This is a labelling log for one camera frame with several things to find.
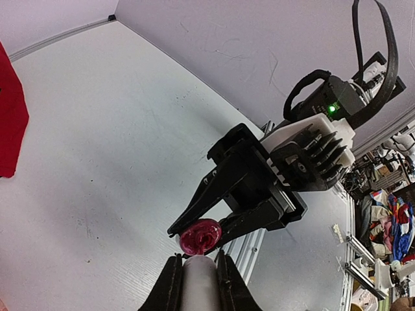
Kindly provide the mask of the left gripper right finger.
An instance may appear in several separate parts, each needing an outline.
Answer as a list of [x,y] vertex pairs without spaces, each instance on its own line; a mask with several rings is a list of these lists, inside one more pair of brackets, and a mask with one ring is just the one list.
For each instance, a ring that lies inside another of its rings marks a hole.
[[252,297],[233,259],[220,250],[217,255],[220,310],[262,311]]

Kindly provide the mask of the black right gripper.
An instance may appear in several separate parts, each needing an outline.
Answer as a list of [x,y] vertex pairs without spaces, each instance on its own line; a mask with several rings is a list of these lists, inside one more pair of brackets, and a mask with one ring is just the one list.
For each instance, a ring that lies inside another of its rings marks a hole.
[[307,205],[296,192],[283,188],[267,164],[269,153],[247,125],[233,127],[207,157],[216,167],[168,228],[171,238],[184,233],[221,200],[228,204],[231,214],[219,222],[222,234],[216,246],[258,229],[282,229],[303,218]]

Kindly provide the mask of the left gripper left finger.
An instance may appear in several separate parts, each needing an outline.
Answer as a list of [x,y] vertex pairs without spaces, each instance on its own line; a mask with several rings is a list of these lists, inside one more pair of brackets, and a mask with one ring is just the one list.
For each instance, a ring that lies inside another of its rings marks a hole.
[[177,311],[182,294],[182,256],[167,259],[156,283],[139,311]]

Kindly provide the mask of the white nail polish cap brush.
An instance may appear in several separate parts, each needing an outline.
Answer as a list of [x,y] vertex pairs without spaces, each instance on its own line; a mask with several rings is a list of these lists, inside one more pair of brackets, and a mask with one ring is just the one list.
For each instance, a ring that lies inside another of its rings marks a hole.
[[220,310],[217,266],[212,259],[197,255],[184,263],[180,310]]

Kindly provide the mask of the red nail polish bottle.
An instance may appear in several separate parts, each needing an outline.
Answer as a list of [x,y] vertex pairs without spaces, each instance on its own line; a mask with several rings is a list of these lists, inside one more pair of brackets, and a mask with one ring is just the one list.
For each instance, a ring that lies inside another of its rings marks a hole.
[[204,255],[213,249],[222,236],[220,224],[213,219],[197,220],[179,238],[182,251],[189,256]]

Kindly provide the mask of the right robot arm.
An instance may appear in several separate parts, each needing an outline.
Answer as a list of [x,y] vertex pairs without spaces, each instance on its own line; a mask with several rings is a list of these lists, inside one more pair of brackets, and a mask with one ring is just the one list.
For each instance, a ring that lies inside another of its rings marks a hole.
[[301,220],[302,192],[333,187],[354,163],[355,130],[400,94],[398,56],[374,54],[347,81],[317,69],[284,105],[284,120],[263,137],[234,126],[207,153],[215,167],[168,228],[185,252],[204,253],[243,235]]

